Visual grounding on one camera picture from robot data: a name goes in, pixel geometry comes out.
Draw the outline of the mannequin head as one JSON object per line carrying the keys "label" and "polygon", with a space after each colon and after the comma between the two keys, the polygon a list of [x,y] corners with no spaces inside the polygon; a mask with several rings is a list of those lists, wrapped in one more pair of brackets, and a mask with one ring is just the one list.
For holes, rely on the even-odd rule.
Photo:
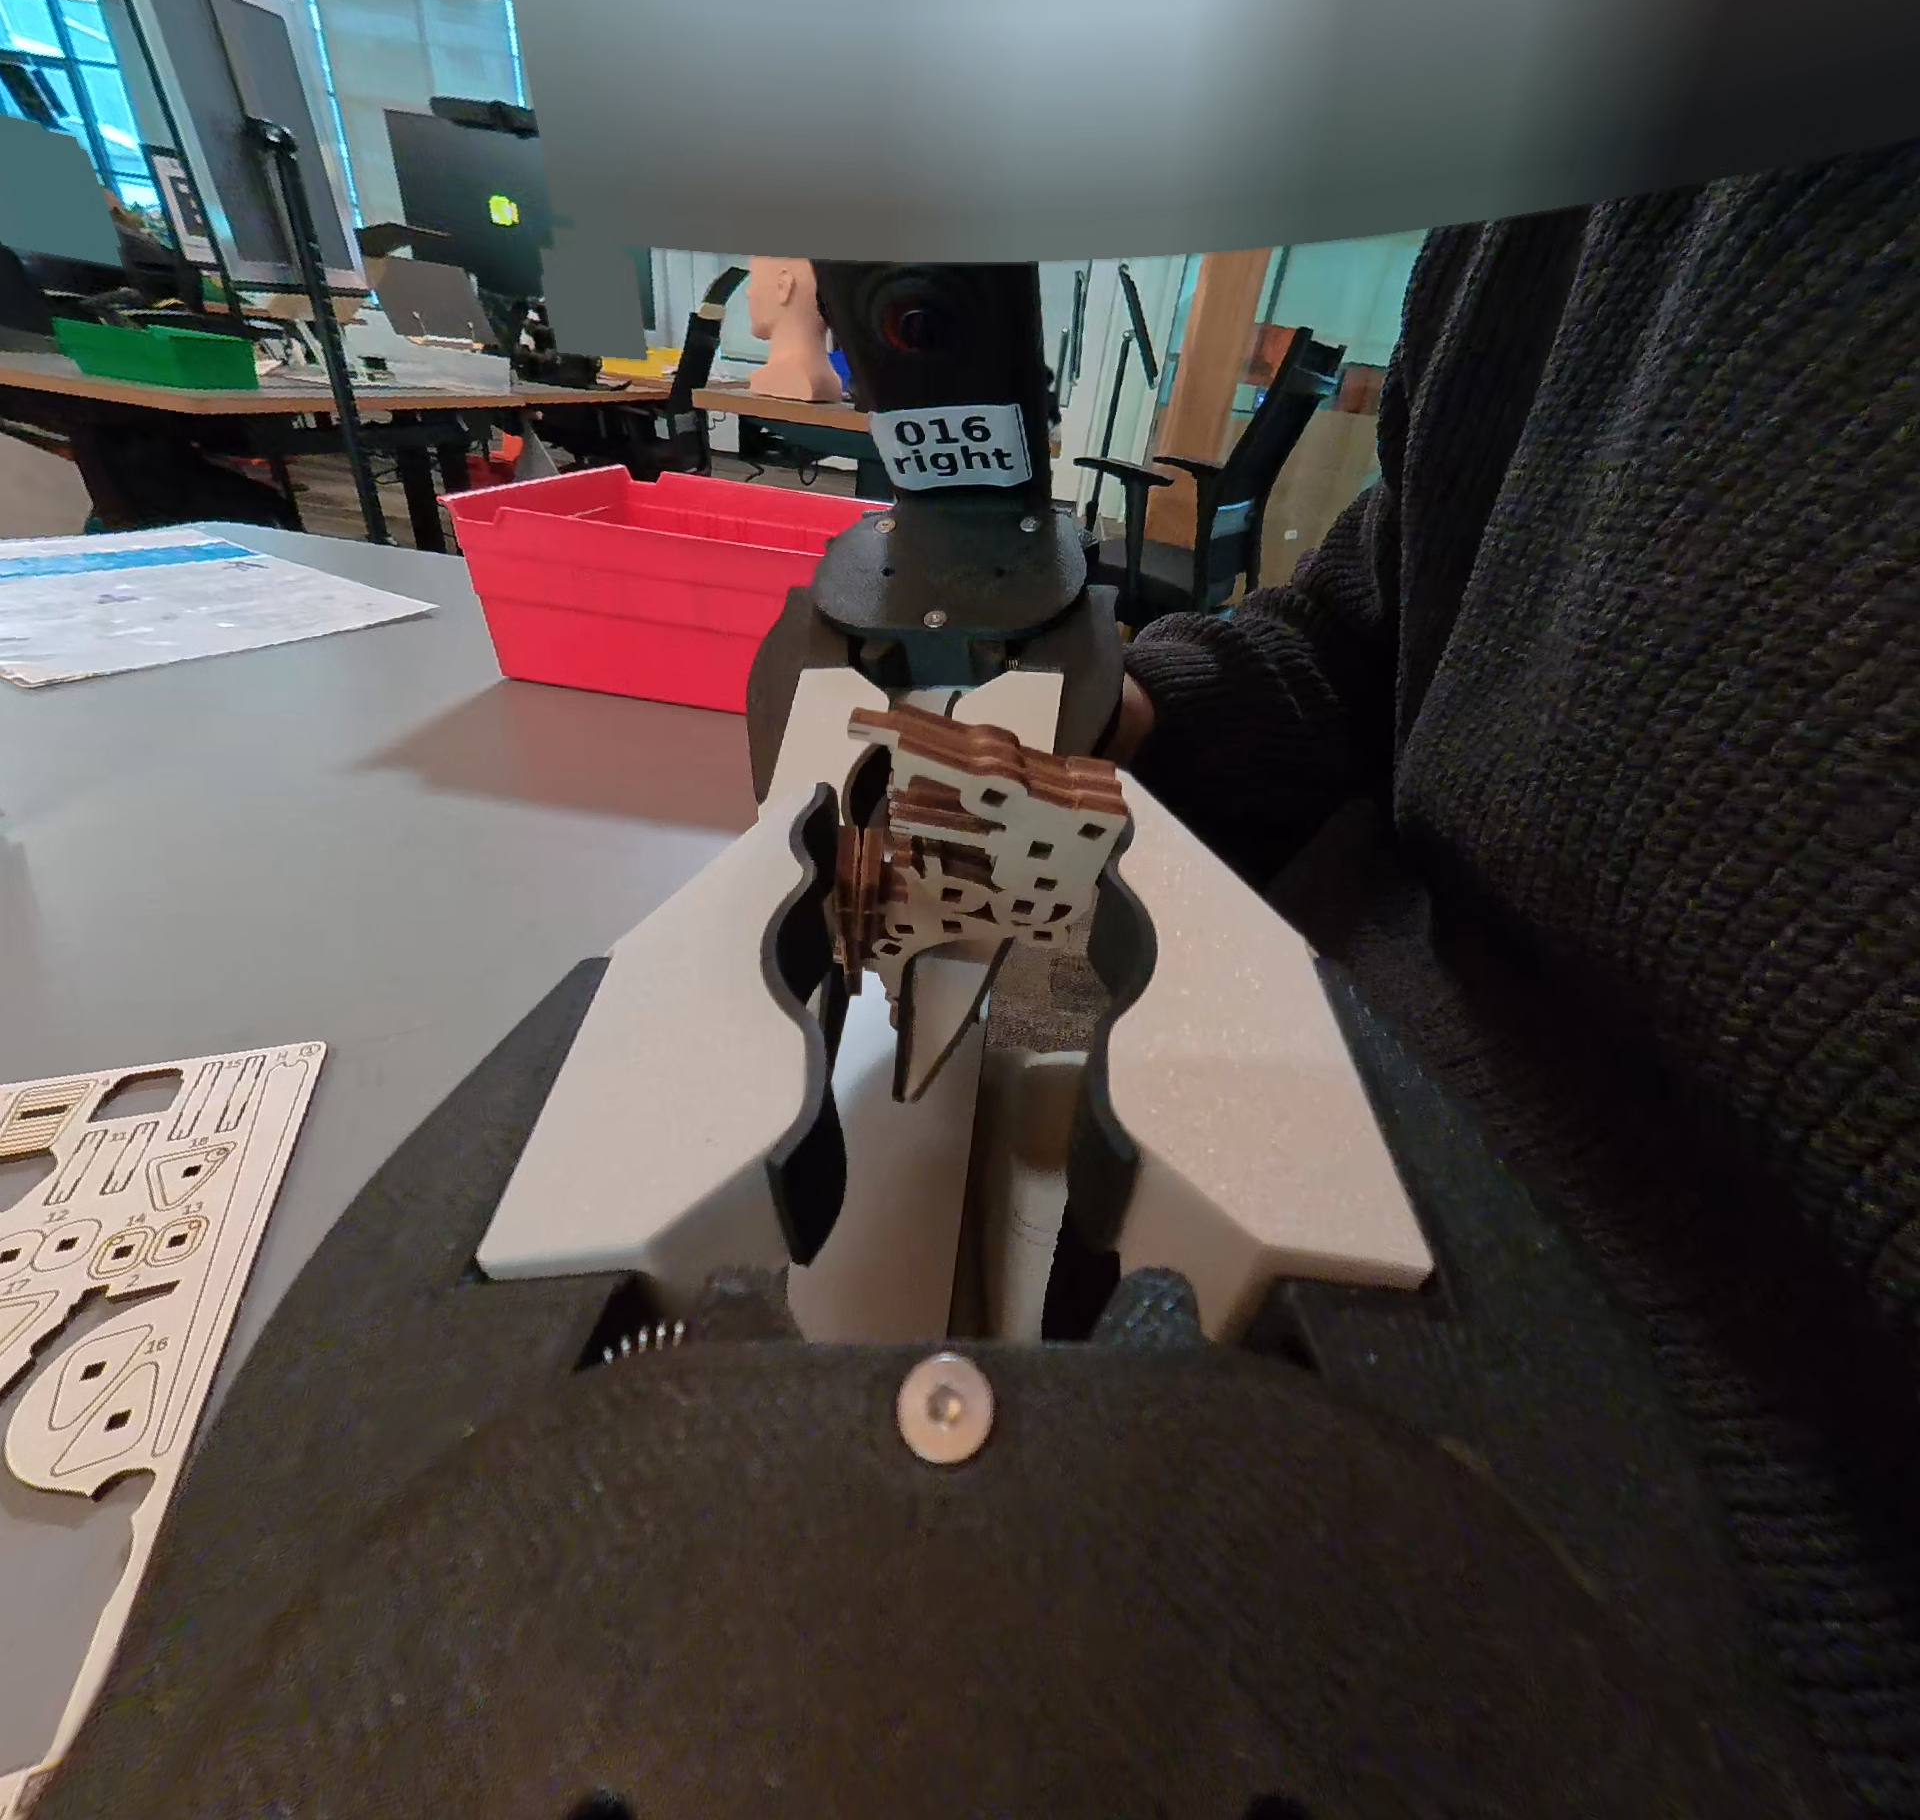
{"label": "mannequin head", "polygon": [[748,260],[747,315],[765,342],[765,360],[748,380],[754,396],[841,403],[842,380],[832,367],[829,320],[809,260],[754,255]]}

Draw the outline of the green plastic bin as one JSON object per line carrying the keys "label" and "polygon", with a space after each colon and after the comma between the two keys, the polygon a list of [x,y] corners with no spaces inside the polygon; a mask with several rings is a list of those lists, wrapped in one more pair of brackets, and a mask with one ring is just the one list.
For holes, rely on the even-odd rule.
{"label": "green plastic bin", "polygon": [[198,391],[261,388],[254,344],[230,333],[55,318],[55,340],[92,377]]}

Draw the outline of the wooden workbench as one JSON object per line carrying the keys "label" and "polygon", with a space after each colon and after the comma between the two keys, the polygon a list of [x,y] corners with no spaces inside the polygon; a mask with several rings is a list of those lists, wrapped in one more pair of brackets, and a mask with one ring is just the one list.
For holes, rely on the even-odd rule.
{"label": "wooden workbench", "polygon": [[[365,455],[397,461],[416,548],[444,554],[441,490],[467,488],[467,453],[493,428],[519,430],[552,411],[657,404],[671,388],[635,380],[620,388],[566,389],[540,383],[498,388],[359,389],[357,431]],[[256,389],[167,388],[84,372],[57,353],[2,356],[5,420],[66,442],[81,472],[92,511],[110,532],[143,527],[134,494],[110,478],[110,455],[130,431],[163,431],[218,455],[284,464],[304,455],[348,455],[327,389],[282,377]]]}

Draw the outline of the person's right forearm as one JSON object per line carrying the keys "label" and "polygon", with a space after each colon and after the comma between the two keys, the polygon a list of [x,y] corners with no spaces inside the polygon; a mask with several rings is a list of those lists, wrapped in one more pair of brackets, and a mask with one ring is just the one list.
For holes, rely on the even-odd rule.
{"label": "person's right forearm", "polygon": [[1158,726],[1130,770],[1232,871],[1267,887],[1349,801],[1387,801],[1480,529],[1384,480],[1286,584],[1138,633]]}

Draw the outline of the black office chair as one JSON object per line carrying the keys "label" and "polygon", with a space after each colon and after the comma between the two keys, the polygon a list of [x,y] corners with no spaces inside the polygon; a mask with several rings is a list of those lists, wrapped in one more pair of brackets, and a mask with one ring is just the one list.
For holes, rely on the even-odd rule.
{"label": "black office chair", "polygon": [[[1079,458],[1124,488],[1124,563],[1105,563],[1099,543],[1089,541],[1090,580],[1116,588],[1121,629],[1138,633],[1173,613],[1211,615],[1227,607],[1237,588],[1260,587],[1267,499],[1313,415],[1333,394],[1342,356],[1342,345],[1294,328],[1255,412],[1223,464],[1179,455],[1155,455],[1151,464]],[[1192,478],[1197,493],[1192,548],[1172,578],[1145,563],[1149,496],[1173,485],[1169,468]]]}

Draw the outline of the punched wooden puzzle sheet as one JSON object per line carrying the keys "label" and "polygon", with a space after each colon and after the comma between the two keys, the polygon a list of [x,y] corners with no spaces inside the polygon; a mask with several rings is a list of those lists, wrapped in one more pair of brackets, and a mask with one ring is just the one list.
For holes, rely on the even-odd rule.
{"label": "punched wooden puzzle sheet", "polygon": [[327,1058],[320,1039],[5,1084],[2,1155],[49,1172],[5,1211],[5,1467],[98,1502],[154,1484],[60,1724],[5,1773],[25,1815],[69,1753],[126,1635]]}

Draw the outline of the red plastic bin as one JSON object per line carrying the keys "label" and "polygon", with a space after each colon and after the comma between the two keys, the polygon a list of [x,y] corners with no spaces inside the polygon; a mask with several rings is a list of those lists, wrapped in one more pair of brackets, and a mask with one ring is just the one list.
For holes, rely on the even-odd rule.
{"label": "red plastic bin", "polygon": [[789,588],[877,503],[605,465],[444,494],[498,669],[741,714]]}

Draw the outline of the grey desk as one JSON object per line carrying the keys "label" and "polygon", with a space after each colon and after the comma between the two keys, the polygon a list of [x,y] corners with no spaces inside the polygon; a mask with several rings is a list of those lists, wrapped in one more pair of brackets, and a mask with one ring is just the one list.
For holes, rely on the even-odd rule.
{"label": "grey desk", "polygon": [[877,1620],[935,1352],[787,1283],[604,1362],[620,1275],[474,1250],[602,974],[753,824],[741,722],[504,684],[454,559],[254,535],[431,615],[5,692],[5,1079],[323,1039],[189,1472],[32,1815],[556,1815],[482,1687],[690,1737],[644,1814],[968,1815],[968,1697]]}

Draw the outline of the wooden pillar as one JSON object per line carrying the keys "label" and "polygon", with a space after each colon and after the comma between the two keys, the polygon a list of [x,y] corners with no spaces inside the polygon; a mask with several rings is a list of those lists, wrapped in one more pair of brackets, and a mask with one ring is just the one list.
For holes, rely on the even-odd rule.
{"label": "wooden pillar", "polygon": [[1209,251],[1173,362],[1172,394],[1158,420],[1155,455],[1218,461],[1234,394],[1253,348],[1271,248]]}

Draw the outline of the large display on stand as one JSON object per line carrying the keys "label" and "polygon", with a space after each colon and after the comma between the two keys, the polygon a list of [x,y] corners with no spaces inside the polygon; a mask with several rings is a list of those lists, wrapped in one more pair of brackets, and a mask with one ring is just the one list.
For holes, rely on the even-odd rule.
{"label": "large display on stand", "polygon": [[254,121],[284,128],[335,297],[370,295],[351,202],[301,75],[296,0],[126,0],[218,267],[239,284],[299,289],[273,164]]}

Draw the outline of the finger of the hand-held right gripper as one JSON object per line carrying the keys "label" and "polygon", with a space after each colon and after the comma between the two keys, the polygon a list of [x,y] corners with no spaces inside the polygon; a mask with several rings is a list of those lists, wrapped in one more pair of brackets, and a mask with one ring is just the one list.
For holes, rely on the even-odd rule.
{"label": "finger of the hand-held right gripper", "polygon": [[962,771],[1025,771],[1029,754],[1049,759],[1060,717],[1059,671],[1004,671],[952,701]]}
{"label": "finger of the hand-held right gripper", "polygon": [[781,801],[804,805],[821,783],[831,787],[839,817],[852,821],[845,789],[858,762],[875,750],[849,735],[849,717],[859,709],[885,713],[890,698],[856,669],[802,671],[757,816],[759,824],[774,824]]}

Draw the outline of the wooden puzzle model assembly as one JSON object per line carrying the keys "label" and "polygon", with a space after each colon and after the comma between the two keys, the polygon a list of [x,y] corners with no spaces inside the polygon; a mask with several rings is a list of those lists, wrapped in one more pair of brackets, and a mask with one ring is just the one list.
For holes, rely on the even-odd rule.
{"label": "wooden puzzle model assembly", "polygon": [[981,1016],[1008,956],[1060,950],[1095,909],[1131,817],[1105,759],[899,704],[849,735],[885,753],[868,821],[845,811],[832,888],[849,991],[875,971],[899,1036],[893,1097],[915,1104]]}

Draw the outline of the person's black knit sweater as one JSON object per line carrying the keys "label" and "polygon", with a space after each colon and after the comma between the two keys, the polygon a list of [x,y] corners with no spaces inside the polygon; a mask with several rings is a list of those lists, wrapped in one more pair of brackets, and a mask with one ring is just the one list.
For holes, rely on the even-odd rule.
{"label": "person's black knit sweater", "polygon": [[1860,1815],[1915,1815],[1915,142],[1441,228],[1271,600],[1706,1433]]}

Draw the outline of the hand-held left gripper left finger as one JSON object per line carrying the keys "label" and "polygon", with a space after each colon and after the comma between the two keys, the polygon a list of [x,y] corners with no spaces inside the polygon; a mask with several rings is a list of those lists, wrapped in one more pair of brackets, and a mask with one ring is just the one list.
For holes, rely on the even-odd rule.
{"label": "hand-held left gripper left finger", "polygon": [[633,1273],[672,1316],[727,1266],[811,1261],[845,1199],[831,1039],[837,793],[753,831],[615,943],[476,1261]]}

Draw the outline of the black computer monitor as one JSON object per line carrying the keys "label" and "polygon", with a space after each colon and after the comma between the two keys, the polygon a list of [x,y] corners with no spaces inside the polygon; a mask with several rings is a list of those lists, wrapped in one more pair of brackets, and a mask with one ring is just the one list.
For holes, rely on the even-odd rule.
{"label": "black computer monitor", "polygon": [[431,99],[430,110],[384,110],[403,218],[431,238],[426,260],[466,268],[506,299],[546,294],[553,211],[530,106]]}

